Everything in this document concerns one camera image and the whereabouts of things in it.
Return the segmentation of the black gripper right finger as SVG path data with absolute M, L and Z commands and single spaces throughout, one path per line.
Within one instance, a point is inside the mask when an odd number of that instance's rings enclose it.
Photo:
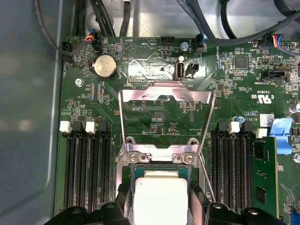
M 281 220 L 259 208 L 246 208 L 237 214 L 226 205 L 210 202 L 199 184 L 192 182 L 189 209 L 196 225 L 280 225 Z

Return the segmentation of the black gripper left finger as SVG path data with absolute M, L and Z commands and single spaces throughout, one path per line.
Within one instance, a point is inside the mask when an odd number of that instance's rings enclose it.
M 126 210 L 129 206 L 130 188 L 120 184 L 114 202 L 103 204 L 100 209 L 88 213 L 85 208 L 72 206 L 50 219 L 52 225 L 129 225 Z

